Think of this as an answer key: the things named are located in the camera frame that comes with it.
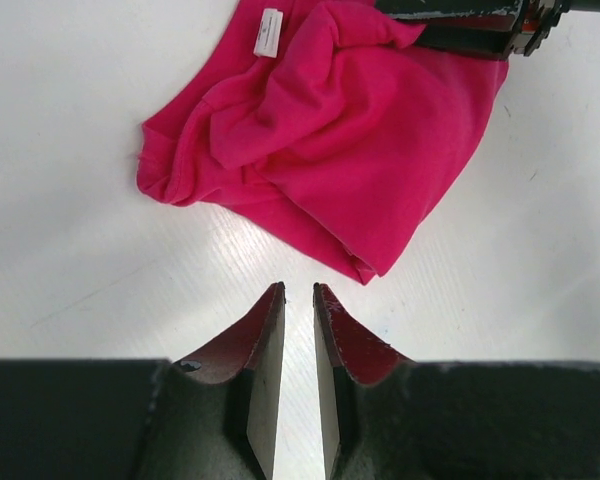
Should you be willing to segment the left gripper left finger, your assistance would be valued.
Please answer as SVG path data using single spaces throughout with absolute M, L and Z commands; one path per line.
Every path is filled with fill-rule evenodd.
M 0 479 L 269 479 L 285 288 L 178 361 L 0 360 Z

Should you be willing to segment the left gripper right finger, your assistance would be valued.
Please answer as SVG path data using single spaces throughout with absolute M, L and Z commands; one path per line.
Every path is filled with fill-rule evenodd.
M 600 479 L 600 363 L 416 362 L 316 284 L 329 479 Z

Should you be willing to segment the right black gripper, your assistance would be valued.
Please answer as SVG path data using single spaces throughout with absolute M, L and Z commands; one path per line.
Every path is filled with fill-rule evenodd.
M 424 24 L 416 40 L 419 47 L 507 60 L 511 55 L 530 56 L 574 2 L 378 0 L 374 7 L 393 19 Z

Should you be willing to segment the pink t shirt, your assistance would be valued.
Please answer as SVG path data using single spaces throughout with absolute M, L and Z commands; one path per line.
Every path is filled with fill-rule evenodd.
M 369 1 L 241 1 L 142 126 L 137 186 L 225 207 L 359 282 L 385 275 L 475 153 L 508 66 L 420 48 Z

